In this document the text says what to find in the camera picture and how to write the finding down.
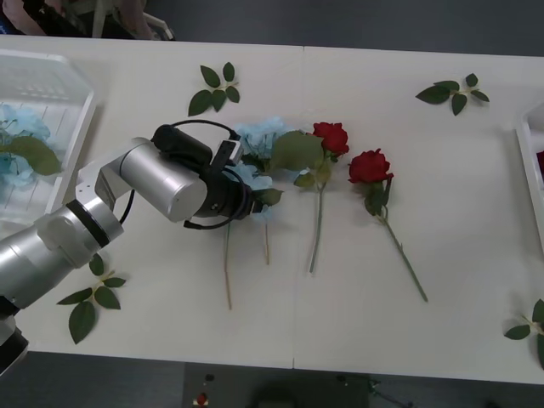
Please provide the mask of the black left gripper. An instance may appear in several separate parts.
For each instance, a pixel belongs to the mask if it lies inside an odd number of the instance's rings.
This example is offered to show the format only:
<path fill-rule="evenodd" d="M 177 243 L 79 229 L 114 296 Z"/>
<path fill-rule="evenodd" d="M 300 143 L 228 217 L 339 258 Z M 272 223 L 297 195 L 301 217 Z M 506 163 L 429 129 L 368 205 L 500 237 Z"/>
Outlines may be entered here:
<path fill-rule="evenodd" d="M 253 198 L 251 188 L 231 168 L 221 172 L 208 171 L 200 176 L 207 187 L 207 196 L 198 210 L 199 218 L 226 217 L 240 220 L 250 213 L 261 213 L 263 202 Z"/>

